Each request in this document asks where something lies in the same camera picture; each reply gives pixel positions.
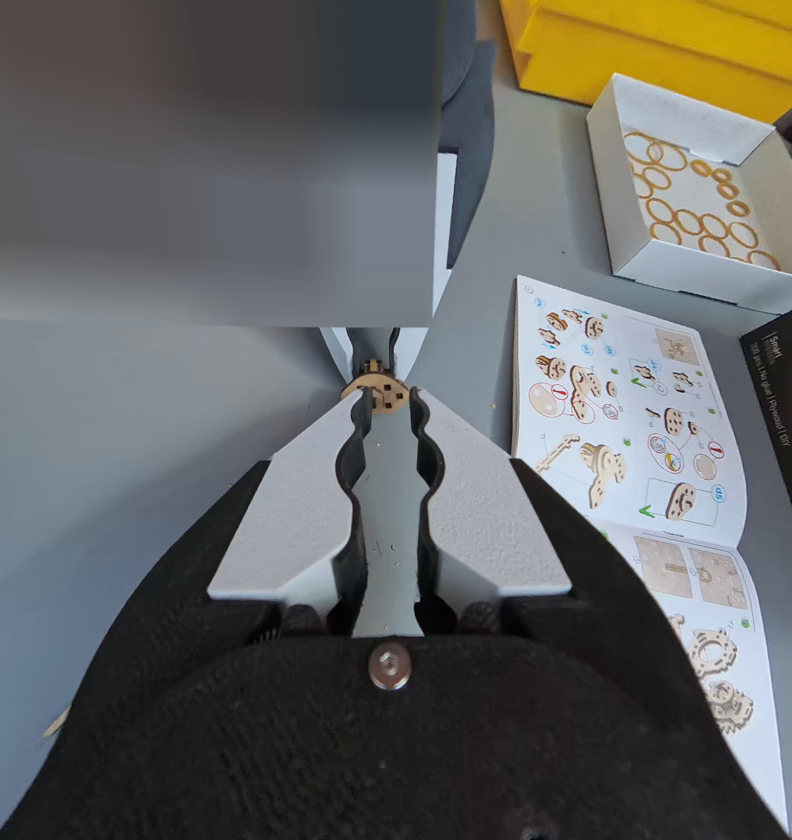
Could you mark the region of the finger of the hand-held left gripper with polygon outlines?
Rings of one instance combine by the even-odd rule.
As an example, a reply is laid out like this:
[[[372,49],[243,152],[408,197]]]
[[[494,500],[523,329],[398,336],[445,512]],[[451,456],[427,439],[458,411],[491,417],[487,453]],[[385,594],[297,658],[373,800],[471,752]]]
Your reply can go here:
[[[436,211],[433,237],[432,316],[436,315],[451,274],[447,268],[450,226],[453,218],[457,153],[438,153],[436,167]],[[416,363],[428,328],[394,328],[389,340],[389,371],[406,381]]]
[[[363,332],[347,328],[318,328],[318,331],[348,387],[363,374]]]

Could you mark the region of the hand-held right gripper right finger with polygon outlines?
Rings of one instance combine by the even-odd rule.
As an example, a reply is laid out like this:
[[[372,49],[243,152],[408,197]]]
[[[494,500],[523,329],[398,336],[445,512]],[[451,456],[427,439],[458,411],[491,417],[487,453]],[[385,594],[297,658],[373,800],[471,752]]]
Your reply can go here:
[[[571,582],[504,449],[428,391],[412,388],[417,533],[416,621],[451,634],[468,614],[492,627],[511,599],[566,597]]]

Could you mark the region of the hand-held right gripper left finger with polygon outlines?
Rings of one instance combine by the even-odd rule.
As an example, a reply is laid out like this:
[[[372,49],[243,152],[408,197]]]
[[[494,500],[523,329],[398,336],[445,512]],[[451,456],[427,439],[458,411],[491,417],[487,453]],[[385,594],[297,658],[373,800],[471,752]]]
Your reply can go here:
[[[354,488],[372,404],[369,389],[354,392],[271,457],[210,599],[312,608],[330,634],[352,636],[368,586]]]

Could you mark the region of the small wooden puzzle part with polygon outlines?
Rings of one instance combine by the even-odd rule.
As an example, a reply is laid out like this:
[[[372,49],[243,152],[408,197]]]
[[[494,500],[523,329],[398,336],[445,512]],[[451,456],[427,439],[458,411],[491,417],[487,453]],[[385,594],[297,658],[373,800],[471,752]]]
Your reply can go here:
[[[367,361],[361,371],[341,393],[346,400],[356,392],[367,389],[372,394],[372,414],[394,414],[410,404],[410,392],[389,370],[384,368],[381,361]]]

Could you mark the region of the illustrated instruction booklet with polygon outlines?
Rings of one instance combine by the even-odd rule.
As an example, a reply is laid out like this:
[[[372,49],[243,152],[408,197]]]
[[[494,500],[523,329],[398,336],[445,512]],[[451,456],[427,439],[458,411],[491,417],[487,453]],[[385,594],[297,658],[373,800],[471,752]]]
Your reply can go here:
[[[699,334],[523,276],[515,290],[511,454],[643,581],[788,830],[765,624],[737,552],[745,473]]]

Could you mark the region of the yellow plastic bin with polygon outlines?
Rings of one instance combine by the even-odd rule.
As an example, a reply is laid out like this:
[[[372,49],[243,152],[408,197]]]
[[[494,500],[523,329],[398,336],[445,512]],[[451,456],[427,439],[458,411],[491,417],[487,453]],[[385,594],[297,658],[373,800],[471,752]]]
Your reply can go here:
[[[676,44],[702,27],[735,34],[746,25],[792,34],[792,2],[501,2],[513,45],[535,47],[535,28],[549,15],[625,34]]]
[[[792,34],[767,27],[723,34],[706,25],[672,44],[549,15],[535,47],[506,37],[518,85],[532,93],[592,106],[624,75],[763,123],[792,109]]]

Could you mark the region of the white cardboard box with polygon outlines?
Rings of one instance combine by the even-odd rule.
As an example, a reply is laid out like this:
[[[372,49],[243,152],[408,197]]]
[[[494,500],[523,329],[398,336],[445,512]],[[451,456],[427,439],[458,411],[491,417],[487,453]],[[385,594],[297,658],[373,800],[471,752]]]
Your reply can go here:
[[[792,158],[775,127],[616,74],[587,131],[615,276],[792,310]]]

